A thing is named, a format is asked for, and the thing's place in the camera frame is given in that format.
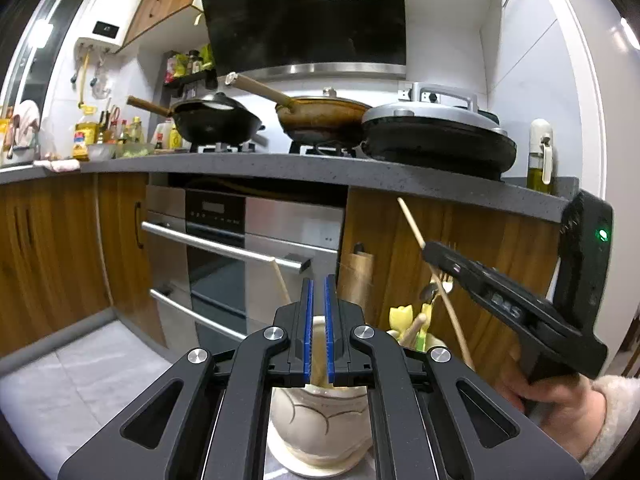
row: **wok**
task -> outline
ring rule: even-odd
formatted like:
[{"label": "wok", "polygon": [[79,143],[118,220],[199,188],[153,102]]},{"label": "wok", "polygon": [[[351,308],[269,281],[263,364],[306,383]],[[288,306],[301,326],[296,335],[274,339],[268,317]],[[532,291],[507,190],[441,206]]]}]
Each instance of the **wok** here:
[{"label": "wok", "polygon": [[282,129],[298,144],[352,148],[364,138],[362,116],[370,106],[339,98],[333,88],[325,88],[323,96],[290,97],[236,72],[226,76],[225,84],[275,102]]},{"label": "wok", "polygon": [[127,98],[127,104],[162,117],[173,117],[178,133],[191,143],[192,151],[217,142],[239,146],[263,128],[258,117],[222,92],[206,99],[182,101],[172,108],[133,96]]}]

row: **triangular cutout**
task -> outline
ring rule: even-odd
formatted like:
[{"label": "triangular cutout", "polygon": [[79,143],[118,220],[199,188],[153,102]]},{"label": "triangular cutout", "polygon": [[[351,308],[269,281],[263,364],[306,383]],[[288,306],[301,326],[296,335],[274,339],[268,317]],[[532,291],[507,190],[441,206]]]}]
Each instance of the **triangular cutout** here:
[{"label": "triangular cutout", "polygon": [[489,449],[518,434],[516,426],[471,384],[458,381],[456,386],[482,446]]},{"label": "triangular cutout", "polygon": [[160,443],[183,386],[182,381],[169,384],[136,418],[123,428],[122,436],[148,449]]}]

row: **yellow hose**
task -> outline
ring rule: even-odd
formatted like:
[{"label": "yellow hose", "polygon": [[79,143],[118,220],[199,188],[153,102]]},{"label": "yellow hose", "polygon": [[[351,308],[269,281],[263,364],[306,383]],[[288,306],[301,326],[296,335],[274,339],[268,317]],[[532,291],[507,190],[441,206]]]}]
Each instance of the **yellow hose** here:
[{"label": "yellow hose", "polygon": [[78,108],[82,108],[84,105],[84,80],[86,79],[86,66],[89,64],[89,51],[88,48],[86,50],[86,55],[84,56],[84,64],[82,65],[82,75],[80,76],[80,101],[78,102]]}]

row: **gray stone countertop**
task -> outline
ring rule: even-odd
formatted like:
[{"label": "gray stone countertop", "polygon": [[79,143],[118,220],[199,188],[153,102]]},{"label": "gray stone countertop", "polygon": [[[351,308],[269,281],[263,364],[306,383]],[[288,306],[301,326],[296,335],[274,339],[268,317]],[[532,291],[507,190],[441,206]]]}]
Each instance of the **gray stone countertop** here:
[{"label": "gray stone countertop", "polygon": [[[86,162],[80,172],[201,173],[324,182],[450,200],[558,223],[568,203],[564,198],[474,176],[392,162],[319,155],[181,153]],[[0,170],[0,184],[54,174],[30,166]]]}]

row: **dishwasher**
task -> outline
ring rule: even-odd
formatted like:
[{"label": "dishwasher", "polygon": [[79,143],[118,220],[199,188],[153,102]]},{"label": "dishwasher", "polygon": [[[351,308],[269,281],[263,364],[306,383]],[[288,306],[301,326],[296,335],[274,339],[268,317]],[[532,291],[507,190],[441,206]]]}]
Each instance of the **dishwasher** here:
[{"label": "dishwasher", "polygon": [[[291,298],[337,270],[343,208],[160,186],[147,197],[150,293],[170,350],[223,352],[269,326],[285,303],[272,258]],[[320,287],[314,304],[322,314]]]}]

